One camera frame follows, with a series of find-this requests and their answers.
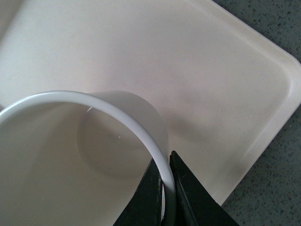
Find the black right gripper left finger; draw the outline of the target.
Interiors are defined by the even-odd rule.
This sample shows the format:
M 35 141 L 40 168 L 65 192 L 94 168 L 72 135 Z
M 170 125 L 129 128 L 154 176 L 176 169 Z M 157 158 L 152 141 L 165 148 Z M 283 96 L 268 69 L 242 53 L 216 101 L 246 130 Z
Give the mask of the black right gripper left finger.
M 160 226 L 162 223 L 163 183 L 158 168 L 151 160 L 133 197 L 115 226 Z

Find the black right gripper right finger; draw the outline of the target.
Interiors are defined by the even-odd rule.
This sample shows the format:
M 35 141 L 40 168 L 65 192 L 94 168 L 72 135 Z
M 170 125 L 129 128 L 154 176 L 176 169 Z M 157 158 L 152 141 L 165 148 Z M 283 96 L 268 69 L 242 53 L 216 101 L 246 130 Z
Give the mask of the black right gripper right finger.
M 176 151 L 170 155 L 176 187 L 176 226 L 236 226 L 237 222 L 211 197 Z

